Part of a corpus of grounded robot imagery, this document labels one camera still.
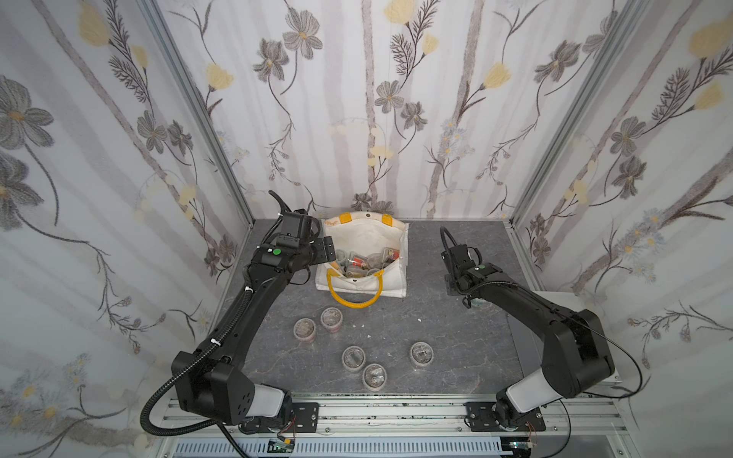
table surface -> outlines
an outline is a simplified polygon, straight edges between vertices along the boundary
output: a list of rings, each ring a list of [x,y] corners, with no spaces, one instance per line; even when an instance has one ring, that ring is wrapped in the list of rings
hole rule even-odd
[[[273,221],[259,220],[237,266],[251,259],[256,245]],[[339,305],[328,291],[318,291],[313,279],[304,286],[288,286],[270,308],[248,351],[244,373],[264,383],[298,393],[364,393],[361,373],[347,372],[341,364],[346,347],[358,345],[367,363],[386,368],[387,383],[380,394],[493,394],[523,377],[507,323],[507,313],[485,303],[473,309],[461,297],[448,296],[438,228],[444,225],[458,243],[474,245],[483,259],[498,265],[514,280],[526,284],[504,225],[497,221],[414,221],[408,232],[408,295],[379,298],[366,309]],[[296,274],[300,282],[305,274]],[[231,304],[242,287],[237,275],[226,295]],[[343,294],[361,302],[366,295]],[[336,306],[344,314],[342,329],[329,334],[320,325],[320,313]],[[292,334],[300,318],[317,323],[312,344]],[[426,369],[414,369],[408,356],[417,341],[430,344],[435,360]]]

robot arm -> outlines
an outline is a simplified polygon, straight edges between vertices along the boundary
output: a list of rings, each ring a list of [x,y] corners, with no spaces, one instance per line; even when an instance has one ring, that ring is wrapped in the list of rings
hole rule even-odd
[[[453,242],[450,248],[446,236]],[[593,312],[576,313],[541,298],[501,268],[482,263],[480,254],[477,265],[468,254],[469,247],[456,244],[445,227],[441,227],[441,238],[445,248],[441,256],[449,272],[448,294],[463,295],[463,304],[468,308],[474,298],[494,303],[544,342],[540,369],[497,393],[493,415],[499,426],[514,429],[524,425],[533,409],[563,397],[575,397],[614,373],[603,328]]]

flower pattern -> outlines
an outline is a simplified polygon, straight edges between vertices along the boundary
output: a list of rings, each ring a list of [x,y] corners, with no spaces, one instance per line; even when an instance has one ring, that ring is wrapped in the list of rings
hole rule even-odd
[[[39,147],[49,147],[54,139],[41,127],[54,117],[41,108],[31,106],[28,89],[17,81],[0,75],[0,146],[17,149],[26,138]]]
[[[168,134],[171,136],[171,144],[180,149],[182,156],[185,156],[186,148],[192,149],[194,147],[191,134],[183,133],[183,128],[175,119],[173,119],[173,124],[168,126]]]
[[[138,118],[138,133],[142,138],[147,139],[145,146],[148,151],[155,148],[158,153],[163,154],[163,142],[168,137],[168,132],[162,125],[155,125],[155,118],[148,110],[145,110],[143,116]]]
[[[43,202],[41,196],[23,182],[27,177],[28,166],[23,161],[0,151],[0,226],[6,231],[23,225],[18,217],[19,206]]]
[[[204,263],[209,268],[209,276],[213,277],[218,272],[218,268],[216,267],[218,262],[219,256],[216,253],[216,248],[209,248],[204,257]]]
[[[614,141],[614,144],[611,145],[611,154],[620,151],[624,156],[631,156],[636,151],[636,144],[633,140],[641,137],[646,126],[647,124],[639,122],[636,116],[624,119],[619,131],[611,134],[611,140]]]
[[[282,42],[275,40],[267,41],[262,38],[262,41],[259,42],[257,55],[262,57],[262,64],[255,64],[252,67],[257,72],[257,77],[260,81],[266,83],[271,73],[281,81],[285,79],[282,66],[290,62],[290,57],[287,56],[287,53],[282,48]]]
[[[427,124],[427,119],[421,117],[421,114],[422,104],[418,102],[408,103],[407,105],[405,105],[405,107],[402,109],[402,113],[400,113],[399,115],[405,118],[405,129],[408,129],[415,125],[415,129],[422,130]]]
[[[354,203],[351,204],[351,208],[357,212],[369,210],[371,202],[372,197],[368,193],[356,193],[354,194]]]
[[[397,95],[399,93],[399,81],[384,81],[377,87],[379,98],[374,101],[376,106],[382,106],[382,113],[389,113],[392,107],[395,109],[402,107],[405,99]]]
[[[537,83],[542,83],[542,81],[549,76],[552,81],[560,81],[565,68],[575,65],[578,61],[580,49],[580,43],[569,43],[567,40],[563,40],[555,51],[550,54],[552,62],[549,64],[537,65],[537,68],[534,69],[534,72],[536,73],[534,80]]]
[[[224,234],[221,236],[218,252],[222,262],[229,262],[237,255],[237,246]]]
[[[310,11],[303,10],[298,15],[294,8],[288,8],[285,22],[294,30],[294,32],[283,33],[282,39],[285,48],[291,51],[300,49],[303,57],[313,59],[313,50],[323,48],[323,42],[315,36],[320,28],[318,20],[313,17]]]
[[[619,166],[620,175],[612,182],[614,186],[622,186],[621,198],[628,199],[635,196],[638,191],[636,189],[636,180],[644,178],[644,171],[647,169],[647,163],[641,162],[636,156],[631,156]]]
[[[382,213],[385,215],[394,215],[394,210],[392,210],[392,202],[386,202],[383,200],[380,200],[372,205],[371,210],[373,212]]]

vent grille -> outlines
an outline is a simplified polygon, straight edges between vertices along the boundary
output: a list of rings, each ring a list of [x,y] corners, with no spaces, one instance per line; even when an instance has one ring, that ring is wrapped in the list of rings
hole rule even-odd
[[[499,437],[303,437],[291,454],[268,454],[270,438],[238,438],[250,457],[484,457],[501,451]],[[226,439],[178,440],[174,458],[238,457]]]

yellow strap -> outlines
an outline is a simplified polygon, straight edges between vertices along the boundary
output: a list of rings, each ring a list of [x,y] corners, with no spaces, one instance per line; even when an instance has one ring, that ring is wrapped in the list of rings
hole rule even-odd
[[[382,288],[383,288],[382,275],[384,275],[384,269],[374,274],[374,276],[379,279],[379,290],[377,291],[377,294],[375,294],[375,296],[369,299],[367,302],[354,303],[354,302],[349,302],[348,300],[342,299],[338,294],[336,294],[336,291],[334,291],[334,286],[333,284],[331,284],[331,277],[340,276],[339,273],[336,272],[332,268],[327,269],[325,273],[326,280],[328,281],[328,288],[331,290],[331,295],[334,297],[334,299],[336,299],[336,302],[340,303],[343,306],[350,307],[352,309],[365,309],[366,307],[369,307],[373,303],[377,302],[377,299],[379,299],[379,296],[382,294]]]

